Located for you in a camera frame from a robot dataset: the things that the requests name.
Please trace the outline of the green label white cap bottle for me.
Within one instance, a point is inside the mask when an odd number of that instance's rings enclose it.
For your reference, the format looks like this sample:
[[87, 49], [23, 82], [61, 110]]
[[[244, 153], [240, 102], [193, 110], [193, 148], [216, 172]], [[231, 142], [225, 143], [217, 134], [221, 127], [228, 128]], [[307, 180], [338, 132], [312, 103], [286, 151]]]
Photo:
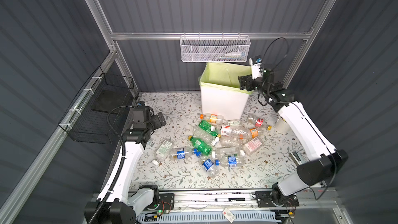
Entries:
[[160, 162], [164, 161], [171, 152], [174, 143], [171, 140], [165, 139], [160, 147], [156, 150], [154, 159], [152, 160], [152, 164], [159, 166]]

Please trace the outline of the square bottle pink label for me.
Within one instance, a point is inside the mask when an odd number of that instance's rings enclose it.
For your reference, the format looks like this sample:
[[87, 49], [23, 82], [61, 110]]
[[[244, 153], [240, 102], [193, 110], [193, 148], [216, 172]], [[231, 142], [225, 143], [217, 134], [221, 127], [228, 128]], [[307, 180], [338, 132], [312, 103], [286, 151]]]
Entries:
[[256, 150], [258, 150], [262, 145], [263, 145], [263, 143], [260, 139], [254, 138], [251, 141], [244, 144], [239, 149], [238, 153], [242, 156], [248, 156], [248, 155], [254, 153]]

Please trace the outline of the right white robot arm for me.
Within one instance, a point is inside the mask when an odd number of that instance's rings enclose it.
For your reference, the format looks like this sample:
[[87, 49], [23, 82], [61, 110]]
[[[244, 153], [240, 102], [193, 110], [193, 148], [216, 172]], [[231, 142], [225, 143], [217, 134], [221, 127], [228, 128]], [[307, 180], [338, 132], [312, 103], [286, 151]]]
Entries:
[[334, 180], [339, 170], [348, 160], [344, 150], [338, 150], [317, 128], [306, 113], [301, 102], [294, 97], [294, 92], [283, 87], [283, 83], [274, 82], [274, 72], [263, 70], [262, 75], [239, 76], [241, 90], [258, 91], [263, 96], [262, 105], [269, 105], [289, 125], [309, 161], [301, 164], [296, 171], [277, 182], [272, 189], [275, 202], [280, 202], [297, 192], [313, 186], [323, 180]]

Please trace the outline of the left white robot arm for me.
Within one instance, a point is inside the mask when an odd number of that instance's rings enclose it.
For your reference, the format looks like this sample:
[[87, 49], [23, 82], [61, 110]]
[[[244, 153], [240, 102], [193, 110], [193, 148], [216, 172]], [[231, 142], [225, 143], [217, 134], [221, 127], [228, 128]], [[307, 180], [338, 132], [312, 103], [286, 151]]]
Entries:
[[132, 128], [125, 133], [115, 129], [110, 121], [112, 109], [106, 117], [107, 124], [116, 135], [120, 152], [106, 186], [95, 201], [88, 202], [84, 216], [88, 224], [136, 224], [137, 216], [148, 206], [157, 205], [160, 201], [159, 188], [156, 185], [144, 185], [129, 197], [129, 188], [133, 172], [141, 158], [151, 135], [156, 129], [165, 126], [162, 113], [155, 114], [153, 109], [143, 101], [132, 109]]

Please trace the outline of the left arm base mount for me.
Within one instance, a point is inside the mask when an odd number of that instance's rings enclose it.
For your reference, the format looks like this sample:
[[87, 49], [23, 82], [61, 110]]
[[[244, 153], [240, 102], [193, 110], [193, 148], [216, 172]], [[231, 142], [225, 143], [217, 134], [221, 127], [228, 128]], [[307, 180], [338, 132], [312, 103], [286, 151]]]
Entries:
[[171, 211], [174, 209], [175, 194], [160, 193], [157, 199], [144, 208], [144, 211]]

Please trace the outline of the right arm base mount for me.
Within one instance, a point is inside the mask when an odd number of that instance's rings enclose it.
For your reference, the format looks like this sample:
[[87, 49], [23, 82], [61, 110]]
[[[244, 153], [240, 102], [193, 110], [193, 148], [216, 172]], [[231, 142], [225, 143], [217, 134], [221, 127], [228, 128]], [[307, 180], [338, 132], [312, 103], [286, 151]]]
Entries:
[[258, 207], [298, 207], [296, 195], [284, 196], [278, 189], [255, 191], [252, 197]]

